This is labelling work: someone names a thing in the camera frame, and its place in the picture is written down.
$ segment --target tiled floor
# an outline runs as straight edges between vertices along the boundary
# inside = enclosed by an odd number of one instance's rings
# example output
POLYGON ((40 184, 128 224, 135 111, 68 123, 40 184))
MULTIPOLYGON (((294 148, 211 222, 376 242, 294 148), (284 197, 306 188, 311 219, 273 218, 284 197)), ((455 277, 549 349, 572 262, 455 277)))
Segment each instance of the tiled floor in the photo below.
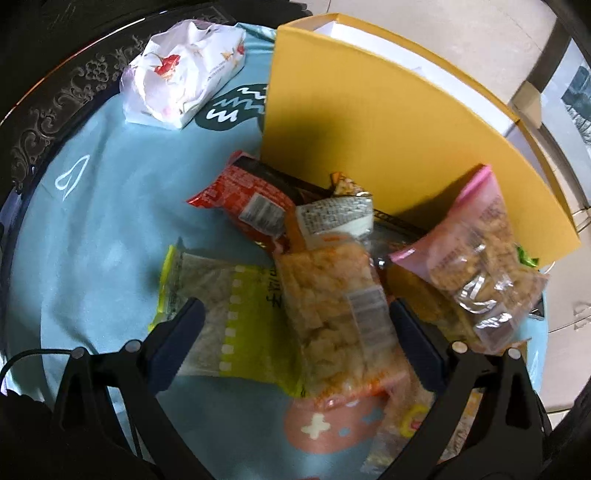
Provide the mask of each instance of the tiled floor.
POLYGON ((508 102, 534 67, 556 20, 541 0, 308 0, 413 40, 508 102))

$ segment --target floral print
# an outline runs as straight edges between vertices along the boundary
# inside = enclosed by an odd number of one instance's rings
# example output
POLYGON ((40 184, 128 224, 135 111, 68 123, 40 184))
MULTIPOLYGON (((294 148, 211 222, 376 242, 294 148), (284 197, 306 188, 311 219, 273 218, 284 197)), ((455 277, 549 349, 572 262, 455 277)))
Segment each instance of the floral print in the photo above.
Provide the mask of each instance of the floral print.
POLYGON ((180 55, 169 55, 168 57, 166 57, 165 59, 160 58, 160 61, 162 62, 162 65, 156 67, 154 69, 154 71, 160 75, 161 77, 164 78, 170 78, 173 73, 174 73, 174 69, 176 68, 176 66, 178 65, 178 63, 181 60, 180 55))

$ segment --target cable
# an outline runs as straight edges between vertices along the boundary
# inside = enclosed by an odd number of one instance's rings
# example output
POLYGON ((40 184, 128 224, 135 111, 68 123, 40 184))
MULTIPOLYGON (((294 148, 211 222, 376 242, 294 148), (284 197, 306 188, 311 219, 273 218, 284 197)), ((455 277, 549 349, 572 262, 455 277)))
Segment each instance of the cable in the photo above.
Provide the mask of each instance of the cable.
POLYGON ((134 441, 135 456, 143 459, 144 455, 142 455, 142 447, 139 444, 138 431, 135 428, 135 423, 131 418, 131 415, 129 415, 129 412, 127 412, 127 420, 129 422, 129 429, 131 430, 131 439, 134 441))
POLYGON ((25 358, 26 356, 45 355, 52 353, 56 355, 70 355, 71 352, 72 350, 65 350, 63 348, 34 348, 32 350, 25 350, 24 352, 17 353, 8 362, 6 362, 6 365, 2 367, 2 370, 0 371, 0 387, 4 383, 4 377, 6 377, 6 374, 11 369, 11 367, 20 359, 25 358))

